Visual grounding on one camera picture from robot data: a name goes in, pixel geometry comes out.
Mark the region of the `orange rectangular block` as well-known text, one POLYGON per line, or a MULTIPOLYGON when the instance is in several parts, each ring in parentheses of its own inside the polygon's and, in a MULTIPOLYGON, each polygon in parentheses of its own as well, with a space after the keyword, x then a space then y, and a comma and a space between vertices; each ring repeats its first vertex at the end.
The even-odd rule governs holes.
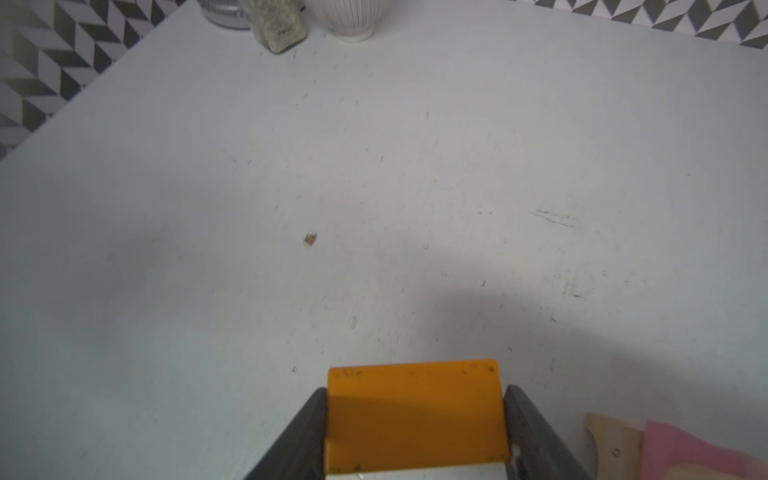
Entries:
POLYGON ((493 359, 332 368, 324 470, 357 474, 506 463, 493 359))

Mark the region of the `natural wood arch block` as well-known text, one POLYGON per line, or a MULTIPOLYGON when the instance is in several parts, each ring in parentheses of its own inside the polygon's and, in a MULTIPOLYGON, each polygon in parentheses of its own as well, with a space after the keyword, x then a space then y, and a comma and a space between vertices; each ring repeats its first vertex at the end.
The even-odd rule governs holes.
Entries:
POLYGON ((597 480, 640 478, 643 431, 595 413, 586 415, 585 426, 595 443, 597 480))

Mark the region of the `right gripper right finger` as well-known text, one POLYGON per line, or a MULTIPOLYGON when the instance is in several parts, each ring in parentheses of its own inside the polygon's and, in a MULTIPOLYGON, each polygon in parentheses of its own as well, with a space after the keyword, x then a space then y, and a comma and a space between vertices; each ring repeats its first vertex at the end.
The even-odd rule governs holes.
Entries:
POLYGON ((520 386, 509 385, 503 403, 508 479, 592 479, 520 386))

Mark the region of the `natural wood cylinder block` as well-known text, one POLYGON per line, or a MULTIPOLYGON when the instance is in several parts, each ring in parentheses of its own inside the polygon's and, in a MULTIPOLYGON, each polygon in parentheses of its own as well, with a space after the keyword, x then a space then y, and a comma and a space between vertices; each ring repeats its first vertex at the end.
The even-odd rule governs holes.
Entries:
POLYGON ((744 480, 742 477, 695 464, 677 464, 670 467, 664 480, 744 480))

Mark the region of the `pink rectangular block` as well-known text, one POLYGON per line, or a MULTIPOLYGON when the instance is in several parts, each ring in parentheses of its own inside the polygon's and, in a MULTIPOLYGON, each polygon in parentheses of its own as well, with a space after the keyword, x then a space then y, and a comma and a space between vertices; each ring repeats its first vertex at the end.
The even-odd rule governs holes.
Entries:
POLYGON ((744 479, 766 479, 767 462, 741 451, 708 443, 670 424, 645 425, 641 479, 662 479, 678 464, 693 464, 744 479))

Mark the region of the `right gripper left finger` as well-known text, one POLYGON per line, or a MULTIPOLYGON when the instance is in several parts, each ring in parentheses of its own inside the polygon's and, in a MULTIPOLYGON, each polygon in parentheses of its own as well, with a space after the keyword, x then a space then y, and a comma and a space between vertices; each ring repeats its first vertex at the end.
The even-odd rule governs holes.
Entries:
POLYGON ((318 388, 244 480, 324 480, 328 394, 318 388))

